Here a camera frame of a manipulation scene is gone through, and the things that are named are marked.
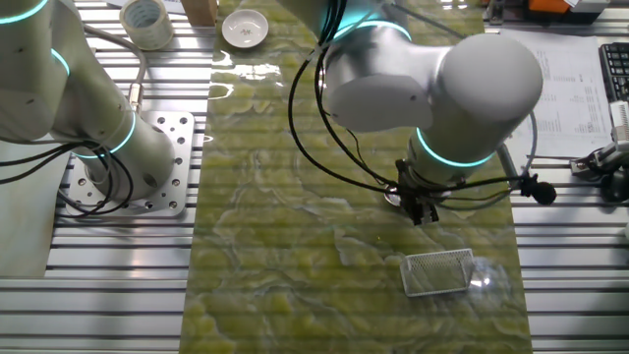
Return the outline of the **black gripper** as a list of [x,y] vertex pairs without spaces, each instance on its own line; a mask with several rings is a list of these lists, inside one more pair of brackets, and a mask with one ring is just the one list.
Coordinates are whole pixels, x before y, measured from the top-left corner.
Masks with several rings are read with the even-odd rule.
[[439,221],[434,203],[443,201],[443,193],[436,192],[434,184],[417,175],[405,159],[395,161],[397,191],[402,207],[407,207],[409,218],[415,226]]

